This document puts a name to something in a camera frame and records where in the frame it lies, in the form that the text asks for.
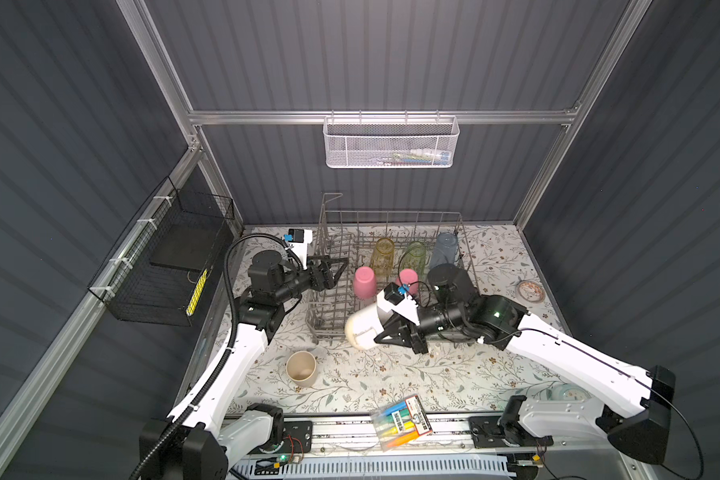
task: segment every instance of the black cable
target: black cable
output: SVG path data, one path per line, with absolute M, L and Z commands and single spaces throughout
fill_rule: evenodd
M 291 308 L 289 308 L 288 310 L 286 310 L 286 312 L 283 313 L 283 316 L 288 315 L 290 312 L 293 312 L 293 309 L 297 308 L 297 307 L 298 307 L 298 304 L 299 304 L 301 301 L 302 301 L 302 296 L 299 295 L 298 298 L 296 299 L 296 303 L 294 303 Z
M 412 250 L 412 249 L 406 248 L 406 249 L 405 249 L 405 252 L 403 252 L 403 255 L 400 256 L 400 260 L 398 260 L 398 276 L 397 276 L 397 278 L 400 278 L 400 272 L 401 272 L 400 267 L 403 266 L 403 259 L 405 258 L 406 255 L 408 255 L 408 253 L 409 253 L 411 250 Z
M 410 283 L 408 286 L 413 286 L 416 283 L 421 283 L 422 285 L 427 287 L 427 304 L 422 306 L 422 308 L 427 308 L 429 306 L 429 303 L 432 301 L 432 289 L 429 288 L 429 285 L 427 285 L 426 282 L 422 282 L 421 280 L 416 280 L 415 282 Z
M 485 342 L 485 344 L 486 344 L 486 345 L 490 345 L 490 344 L 493 344 L 493 343 L 503 342 L 503 341 L 505 341 L 506 339 L 508 339 L 509 337 L 511 337 L 511 336 L 518 336 L 519 334 L 521 334 L 522 332 L 525 332 L 525 331 L 543 333 L 543 334 L 545 334 L 546 336 L 549 336 L 549 337 L 554 338 L 555 340 L 558 340 L 555 335 L 552 335 L 552 334 L 549 333 L 549 332 L 545 332 L 545 331 L 543 331 L 543 330 L 538 330 L 538 329 L 532 329 L 532 328 L 524 328 L 524 329 L 519 329 L 519 330 L 516 331 L 516 332 L 510 333 L 510 334 L 506 335 L 504 338 L 502 338 L 502 339 L 500 339 L 500 340 L 495 340 L 495 341 L 492 341 L 492 342 Z M 603 365 L 608 366 L 608 367 L 610 367 L 610 368 L 613 369 L 613 370 L 616 370 L 619 374 L 624 375 L 625 377 L 629 377 L 629 378 L 633 379 L 635 382 L 637 382 L 638 385 L 641 385 L 641 386 L 647 388 L 647 389 L 650 390 L 653 394 L 655 394 L 657 397 L 661 398 L 661 399 L 664 401 L 664 403 L 666 403 L 667 405 L 669 405 L 669 406 L 672 408 L 672 410 L 674 410 L 675 413 L 677 413 L 677 415 L 680 416 L 680 419 L 682 420 L 683 423 L 686 424 L 686 427 L 688 427 L 688 431 L 691 433 L 691 436 L 693 437 L 693 443 L 696 444 L 696 451 L 699 453 L 699 475 L 697 475 L 697 476 L 695 476 L 695 477 L 693 477 L 693 478 L 691 478 L 691 477 L 686 477 L 686 476 L 684 476 L 684 475 L 681 475 L 681 474 L 675 472 L 674 470 L 672 470 L 671 468 L 665 466 L 664 464 L 661 464 L 661 466 L 662 466 L 665 470 L 667 470 L 669 473 L 671 473 L 672 475 L 675 475 L 675 476 L 677 476 L 677 477 L 679 477 L 679 478 L 682 478 L 682 480 L 700 480 L 700 478 L 704 475 L 704 453 L 703 453 L 702 450 L 701 450 L 701 445 L 699 444 L 699 439 L 698 439 L 698 437 L 696 436 L 696 433 L 693 431 L 693 428 L 691 428 L 691 425 L 688 423 L 688 420 L 687 420 L 687 419 L 685 418 L 685 416 L 681 413 L 681 411 L 678 410 L 677 407 L 675 407 L 675 406 L 672 404 L 672 402 L 670 402 L 669 400 L 667 400 L 662 394 L 658 393 L 656 390 L 652 389 L 651 387 L 649 387 L 649 386 L 646 385 L 645 383 L 641 382 L 640 380 L 638 380 L 637 378 L 633 377 L 633 376 L 630 375 L 629 373 L 626 373 L 626 372 L 622 371 L 622 370 L 619 369 L 618 367 L 614 367 L 613 365 L 609 364 L 609 363 L 606 362 L 605 360 L 601 360 L 601 359 L 597 358 L 596 356 L 592 355 L 591 353 L 589 353 L 589 352 L 587 352 L 587 351 L 585 351 L 585 350 L 582 350 L 582 349 L 580 349 L 579 347 L 577 347 L 576 345 L 572 345 L 572 344 L 566 342 L 565 340 L 558 340 L 558 341 L 559 341 L 560 343 L 563 343 L 563 344 L 565 344 L 565 345 L 568 345 L 569 347 L 571 347 L 571 348 L 573 348 L 573 349 L 575 349 L 575 350 L 578 350 L 579 352 L 582 352 L 583 354 L 585 354 L 585 355 L 588 356 L 589 358 L 594 359 L 594 360 L 597 360 L 598 362 L 602 363 Z M 560 477 L 560 478 L 580 478 L 580 477 Z
M 286 253 L 291 258 L 294 258 L 296 260 L 296 264 L 298 265 L 298 268 L 302 268 L 302 263 L 298 259 L 298 257 L 290 251 L 288 248 L 288 244 L 285 240 L 278 238 L 277 236 L 270 235 L 270 234 L 250 234 L 241 236 L 239 239 L 232 242 L 232 244 L 229 246 L 229 248 L 226 249 L 226 252 L 224 253 L 224 269 L 222 271 L 223 277 L 224 277 L 224 287 L 226 288 L 226 294 L 230 299 L 230 310 L 232 312 L 232 325 L 230 327 L 230 340 L 226 344 L 226 348 L 224 353 L 222 354 L 221 359 L 219 360 L 219 363 L 216 364 L 216 368 L 213 369 L 210 376 L 206 380 L 206 382 L 202 385 L 200 390 L 198 391 L 197 395 L 192 399 L 189 406 L 184 409 L 184 411 L 179 415 L 179 417 L 173 421 L 173 423 L 168 426 L 168 428 L 165 429 L 162 435 L 158 437 L 157 442 L 155 442 L 155 445 L 152 447 L 152 449 L 144 456 L 144 458 L 141 459 L 138 465 L 134 468 L 134 471 L 130 474 L 128 477 L 128 480 L 137 480 L 138 477 L 141 475 L 142 470 L 144 470 L 144 466 L 149 463 L 152 458 L 163 448 L 163 446 L 168 443 L 169 440 L 173 438 L 173 436 L 176 434 L 176 431 L 179 429 L 179 427 L 182 426 L 184 421 L 187 419 L 187 417 L 190 416 L 190 414 L 197 408 L 198 404 L 200 403 L 200 400 L 208 393 L 208 390 L 210 390 L 213 383 L 216 381 L 216 379 L 219 377 L 219 374 L 221 373 L 221 370 L 224 368 L 224 365 L 226 364 L 226 360 L 230 358 L 230 355 L 232 353 L 232 348 L 235 345 L 235 340 L 237 339 L 237 325 L 240 322 L 240 314 L 237 311 L 237 307 L 235 306 L 235 293 L 232 291 L 232 280 L 230 279 L 230 256 L 231 253 L 234 251 L 234 249 L 240 245 L 245 240 L 248 240 L 249 238 L 268 238 L 270 240 L 274 240 L 278 243 L 278 245 L 282 246 L 284 249 L 286 249 Z
M 234 467 L 230 468 L 230 473 L 233 477 L 237 478 L 237 480 L 248 480 L 248 477 L 241 474 L 237 470 L 234 469 Z
M 578 478 L 579 480 L 586 480 L 586 478 L 580 477 L 579 475 L 565 475 L 564 477 L 558 477 L 557 475 L 554 474 L 554 472 L 552 472 L 550 470 L 546 461 L 543 461 L 542 463 L 544 464 L 544 467 L 547 469 L 547 472 L 549 472 L 549 474 L 552 475 L 552 478 L 554 478 L 554 480 L 565 480 L 566 478 Z

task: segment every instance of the wire dish rack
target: wire dish rack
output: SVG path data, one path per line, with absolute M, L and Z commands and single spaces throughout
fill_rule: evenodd
M 427 263 L 424 278 L 429 270 L 437 236 L 444 231 L 458 237 L 459 254 L 457 265 L 469 273 L 477 288 L 478 278 L 464 233 L 464 223 L 459 212 L 427 212 L 400 210 L 334 210 L 329 205 L 343 194 L 324 194 L 320 209 L 320 224 L 315 238 L 315 255 L 330 255 L 331 258 L 348 257 L 349 265 L 335 289 L 307 293 L 307 325 L 315 341 L 344 340 L 344 325 L 347 318 L 361 308 L 375 302 L 375 298 L 360 300 L 355 296 L 352 279 L 360 266 L 369 264 L 376 241 L 387 237 L 394 242 L 394 268 L 389 276 L 376 278 L 376 291 L 397 279 L 397 266 L 408 243 L 419 241 L 427 249 Z M 419 285 L 420 302 L 430 302 L 426 286 Z M 433 341 L 464 342 L 467 339 L 457 332 L 434 336 Z

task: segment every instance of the pink cup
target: pink cup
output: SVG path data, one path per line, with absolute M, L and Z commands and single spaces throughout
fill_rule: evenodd
M 359 299 L 369 299 L 376 294 L 376 274 L 370 266 L 361 266 L 355 272 L 355 281 L 352 283 L 355 295 Z
M 418 274 L 416 274 L 415 270 L 406 268 L 400 272 L 400 276 L 394 282 L 398 285 L 402 285 L 403 283 L 411 285 L 413 282 L 418 282 Z M 418 292 L 418 283 L 411 285 L 411 288 L 408 291 L 411 295 L 415 295 L 416 292 Z

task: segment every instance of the yellow label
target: yellow label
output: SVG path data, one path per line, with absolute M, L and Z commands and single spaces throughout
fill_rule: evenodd
M 202 275 L 200 275 L 200 278 L 197 279 L 197 285 L 195 285 L 195 292 L 192 294 L 192 300 L 190 300 L 190 304 L 186 308 L 186 315 L 192 316 L 192 314 L 195 312 L 195 308 L 197 308 L 197 303 L 200 302 L 200 294 L 202 293 L 202 288 L 206 285 L 206 278 L 208 278 L 208 269 L 202 271 Z

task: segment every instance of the white wire basket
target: white wire basket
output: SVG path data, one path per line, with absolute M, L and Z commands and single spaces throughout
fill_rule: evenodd
M 322 132 L 330 168 L 448 168 L 459 128 L 456 117 L 360 114 L 326 117 Z

